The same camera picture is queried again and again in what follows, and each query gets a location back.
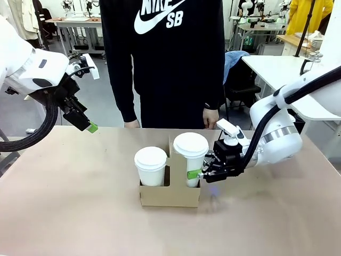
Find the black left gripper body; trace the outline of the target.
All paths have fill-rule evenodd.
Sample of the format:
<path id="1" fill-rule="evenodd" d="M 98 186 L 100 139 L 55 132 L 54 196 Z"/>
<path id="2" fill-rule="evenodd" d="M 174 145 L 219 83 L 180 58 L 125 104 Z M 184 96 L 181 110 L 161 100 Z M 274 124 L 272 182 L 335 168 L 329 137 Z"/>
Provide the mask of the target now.
<path id="1" fill-rule="evenodd" d="M 84 115 L 84 112 L 87 110 L 75 96 L 79 90 L 80 88 L 73 78 L 69 76 L 62 77 L 61 82 L 54 91 L 54 100 L 56 101 L 56 105 L 65 114 L 75 110 L 81 115 Z"/>

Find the person's left hand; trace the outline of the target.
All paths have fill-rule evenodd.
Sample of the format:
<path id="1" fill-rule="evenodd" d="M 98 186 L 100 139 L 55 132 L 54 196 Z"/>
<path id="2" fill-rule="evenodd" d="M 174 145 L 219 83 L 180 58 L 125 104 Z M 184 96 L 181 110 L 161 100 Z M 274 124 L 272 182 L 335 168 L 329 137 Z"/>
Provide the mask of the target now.
<path id="1" fill-rule="evenodd" d="M 203 110 L 203 121 L 205 125 L 205 129 L 213 130 L 216 126 L 216 122 L 219 119 L 218 110 L 211 110 L 204 108 Z"/>

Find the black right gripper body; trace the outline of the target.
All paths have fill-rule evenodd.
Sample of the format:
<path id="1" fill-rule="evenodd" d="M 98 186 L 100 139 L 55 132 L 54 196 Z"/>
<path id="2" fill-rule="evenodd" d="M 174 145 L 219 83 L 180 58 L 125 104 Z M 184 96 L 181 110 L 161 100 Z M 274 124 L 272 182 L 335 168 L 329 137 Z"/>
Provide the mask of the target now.
<path id="1" fill-rule="evenodd" d="M 229 146 L 224 140 L 214 142 L 213 152 L 215 161 L 213 171 L 216 174 L 223 174 L 226 177 L 237 177 L 244 170 L 241 168 L 243 163 L 242 145 L 237 143 L 235 146 Z"/>

